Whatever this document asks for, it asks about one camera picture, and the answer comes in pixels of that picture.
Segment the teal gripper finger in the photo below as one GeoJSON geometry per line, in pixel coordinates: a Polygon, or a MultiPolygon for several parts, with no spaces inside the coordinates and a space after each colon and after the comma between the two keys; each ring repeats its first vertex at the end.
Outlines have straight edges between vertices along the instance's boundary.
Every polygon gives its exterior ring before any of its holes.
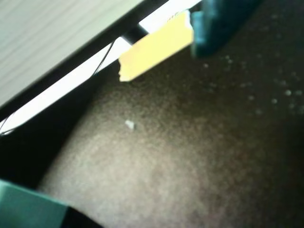
{"type": "Polygon", "coordinates": [[[190,14],[192,55],[207,57],[219,51],[260,4],[260,0],[203,0],[200,11],[190,14]]]}
{"type": "Polygon", "coordinates": [[[10,182],[0,181],[2,228],[59,228],[68,206],[10,182]]]}

